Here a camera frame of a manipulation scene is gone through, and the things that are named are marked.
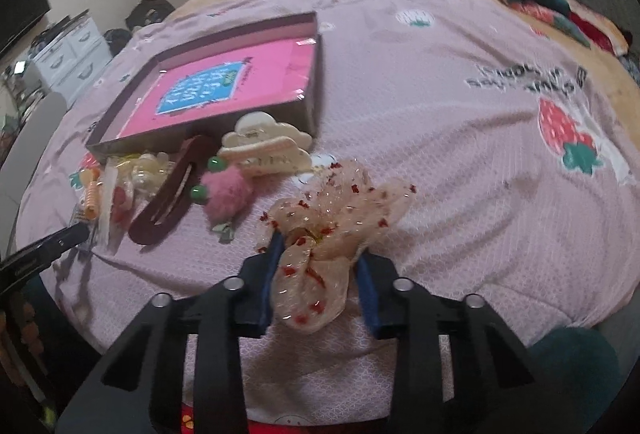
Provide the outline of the maroon snap hair clip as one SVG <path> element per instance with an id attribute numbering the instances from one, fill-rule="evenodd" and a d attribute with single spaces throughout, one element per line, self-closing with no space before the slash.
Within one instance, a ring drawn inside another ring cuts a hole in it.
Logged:
<path id="1" fill-rule="evenodd" d="M 190 191 L 198 184 L 215 151 L 216 141 L 207 136 L 199 135 L 183 142 L 171 173 L 131 222 L 128 235 L 132 242 L 154 246 L 177 227 L 190 209 Z"/>

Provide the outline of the bagged pearl ball earrings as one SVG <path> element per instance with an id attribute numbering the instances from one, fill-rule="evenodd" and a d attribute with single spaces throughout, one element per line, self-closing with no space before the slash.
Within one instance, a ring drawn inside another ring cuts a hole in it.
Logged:
<path id="1" fill-rule="evenodd" d="M 116 168 L 116 186 L 124 189 L 127 195 L 145 201 L 157 195 L 175 166 L 165 152 L 111 157 L 107 164 Z"/>

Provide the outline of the beige mesh bow hair clip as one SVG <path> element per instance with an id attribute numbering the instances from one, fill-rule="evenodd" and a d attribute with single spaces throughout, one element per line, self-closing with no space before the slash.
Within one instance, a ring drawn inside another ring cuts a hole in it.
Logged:
<path id="1" fill-rule="evenodd" d="M 356 160 L 333 162 L 259 217 L 256 251 L 284 240 L 270 289 L 274 316 L 305 334 L 343 313 L 359 255 L 397 225 L 416 196 L 410 181 L 372 180 Z"/>

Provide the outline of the grey chair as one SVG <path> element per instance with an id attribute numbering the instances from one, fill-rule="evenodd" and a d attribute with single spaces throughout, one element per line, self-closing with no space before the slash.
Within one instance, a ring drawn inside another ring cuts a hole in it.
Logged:
<path id="1" fill-rule="evenodd" d="M 17 135 L 1 167 L 1 258 L 11 252 L 21 199 L 66 111 L 66 101 L 57 92 L 44 97 Z"/>

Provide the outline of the pink pompom hair clip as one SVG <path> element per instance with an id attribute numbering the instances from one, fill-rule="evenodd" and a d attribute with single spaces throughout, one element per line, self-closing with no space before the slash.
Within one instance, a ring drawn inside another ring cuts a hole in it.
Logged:
<path id="1" fill-rule="evenodd" d="M 205 172 L 190 189 L 190 199 L 202 207 L 209 231 L 218 242 L 229 244 L 234 239 L 234 220 L 250 204 L 253 183 L 241 169 L 221 157 L 209 157 Z"/>

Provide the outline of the white drawer cabinet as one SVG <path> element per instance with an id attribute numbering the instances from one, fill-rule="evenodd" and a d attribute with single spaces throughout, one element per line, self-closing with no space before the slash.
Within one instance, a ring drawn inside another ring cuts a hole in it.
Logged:
<path id="1" fill-rule="evenodd" d="M 91 16 L 83 16 L 32 58 L 41 86 L 60 94 L 70 109 L 112 60 L 110 47 Z"/>

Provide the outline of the cream cloud claw clip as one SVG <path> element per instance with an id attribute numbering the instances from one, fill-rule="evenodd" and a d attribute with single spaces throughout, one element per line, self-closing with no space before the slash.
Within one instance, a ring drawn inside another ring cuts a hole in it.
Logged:
<path id="1" fill-rule="evenodd" d="M 310 134 L 277 122 L 266 112 L 243 115 L 221 139 L 217 157 L 246 177 L 305 174 L 312 171 Z"/>

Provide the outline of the pink strawberry print blanket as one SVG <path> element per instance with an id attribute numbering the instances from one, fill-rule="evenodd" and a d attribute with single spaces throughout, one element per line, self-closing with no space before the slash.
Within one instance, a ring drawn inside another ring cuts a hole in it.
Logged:
<path id="1" fill-rule="evenodd" d="M 229 0 L 151 26 L 67 112 L 22 198 L 17 247 L 70 221 L 70 176 L 96 123 L 154 54 L 213 32 L 317 13 L 323 73 L 314 149 L 358 160 L 380 183 L 416 186 L 409 212 L 371 250 L 435 294 L 480 293 L 521 341 L 589 328 L 639 284 L 639 151 L 596 60 L 493 0 Z M 152 294 L 198 294 L 255 252 L 260 214 L 298 194 L 263 179 L 232 243 L 191 209 L 159 246 L 57 261 L 42 280 L 80 334 L 106 350 Z M 376 342 L 355 288 L 314 334 L 275 323 L 241 344 L 248 417 L 337 424 L 388 413 L 395 345 Z"/>

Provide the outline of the dark clothes pile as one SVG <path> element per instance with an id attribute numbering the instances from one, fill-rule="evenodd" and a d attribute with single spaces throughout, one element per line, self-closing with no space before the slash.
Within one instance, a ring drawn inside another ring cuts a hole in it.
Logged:
<path id="1" fill-rule="evenodd" d="M 140 1 L 126 17 L 124 27 L 110 28 L 103 34 L 111 55 L 117 56 L 137 30 L 163 22 L 174 11 L 175 7 L 168 0 Z"/>

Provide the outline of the shallow box with pink book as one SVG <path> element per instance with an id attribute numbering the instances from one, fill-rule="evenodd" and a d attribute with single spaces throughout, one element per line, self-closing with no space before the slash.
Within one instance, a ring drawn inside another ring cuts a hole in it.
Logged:
<path id="1" fill-rule="evenodd" d="M 321 56 L 316 12 L 191 39 L 152 56 L 125 80 L 86 148 L 99 160 L 175 152 L 196 135 L 221 138 L 253 112 L 313 135 Z"/>

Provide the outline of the black wall television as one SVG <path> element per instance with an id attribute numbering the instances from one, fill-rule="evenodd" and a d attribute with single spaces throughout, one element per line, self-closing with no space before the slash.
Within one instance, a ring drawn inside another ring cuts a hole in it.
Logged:
<path id="1" fill-rule="evenodd" d="M 48 0 L 1 0 L 1 56 L 5 56 L 49 10 Z"/>

